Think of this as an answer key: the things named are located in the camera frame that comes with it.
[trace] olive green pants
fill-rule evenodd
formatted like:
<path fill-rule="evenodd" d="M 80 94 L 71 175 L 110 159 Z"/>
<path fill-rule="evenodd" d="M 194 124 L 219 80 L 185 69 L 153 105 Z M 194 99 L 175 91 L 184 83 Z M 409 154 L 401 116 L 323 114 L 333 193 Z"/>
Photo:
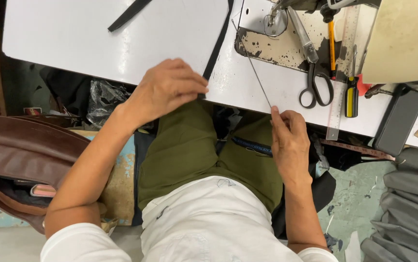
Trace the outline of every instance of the olive green pants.
<path fill-rule="evenodd" d="M 217 136 L 212 123 L 213 105 L 193 101 L 163 116 L 157 137 L 140 167 L 138 206 L 198 179 L 219 175 L 249 188 L 269 212 L 282 197 L 282 179 L 274 160 L 228 140 L 216 154 Z M 232 136 L 272 144 L 270 115 L 247 112 Z"/>

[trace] person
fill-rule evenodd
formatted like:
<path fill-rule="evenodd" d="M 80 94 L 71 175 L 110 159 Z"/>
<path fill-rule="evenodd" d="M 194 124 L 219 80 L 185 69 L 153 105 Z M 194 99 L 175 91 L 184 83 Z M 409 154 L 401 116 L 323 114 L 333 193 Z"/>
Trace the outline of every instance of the person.
<path fill-rule="evenodd" d="M 181 59 L 149 69 L 66 175 L 45 217 L 42 262 L 128 262 L 100 228 L 97 200 L 136 128 L 160 118 L 139 171 L 142 261 L 336 262 L 314 208 L 304 118 L 276 106 L 247 113 L 234 136 L 271 145 L 273 158 L 229 140 L 216 154 L 208 82 Z M 285 187 L 288 245 L 270 213 Z"/>

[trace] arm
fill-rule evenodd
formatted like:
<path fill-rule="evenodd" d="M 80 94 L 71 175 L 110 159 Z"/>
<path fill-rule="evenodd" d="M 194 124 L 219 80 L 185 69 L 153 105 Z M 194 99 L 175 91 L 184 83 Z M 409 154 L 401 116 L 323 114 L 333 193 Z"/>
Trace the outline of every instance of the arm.
<path fill-rule="evenodd" d="M 100 226 L 97 199 L 113 164 L 136 128 L 207 93 L 208 82 L 181 59 L 149 69 L 131 97 L 117 106 L 66 174 L 45 216 L 45 235 L 77 223 Z"/>
<path fill-rule="evenodd" d="M 272 153 L 285 185 L 285 224 L 288 247 L 295 253 L 319 247 L 329 251 L 312 201 L 312 177 L 308 172 L 309 138 L 306 122 L 287 110 L 273 106 Z"/>

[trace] pencil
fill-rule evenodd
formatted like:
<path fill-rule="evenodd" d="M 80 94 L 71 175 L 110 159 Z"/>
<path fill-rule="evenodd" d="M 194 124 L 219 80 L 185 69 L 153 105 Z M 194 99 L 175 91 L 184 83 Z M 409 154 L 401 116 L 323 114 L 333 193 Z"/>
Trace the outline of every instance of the pencil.
<path fill-rule="evenodd" d="M 329 23 L 329 44 L 330 44 L 330 68 L 331 79 L 335 80 L 335 43 L 334 43 L 334 21 Z"/>

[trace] black phone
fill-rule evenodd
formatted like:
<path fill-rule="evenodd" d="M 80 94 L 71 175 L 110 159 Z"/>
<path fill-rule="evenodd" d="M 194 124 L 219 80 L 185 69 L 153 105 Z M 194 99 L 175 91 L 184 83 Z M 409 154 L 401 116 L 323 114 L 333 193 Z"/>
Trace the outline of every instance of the black phone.
<path fill-rule="evenodd" d="M 395 88 L 373 143 L 376 150 L 400 155 L 418 117 L 418 91 L 406 84 Z"/>

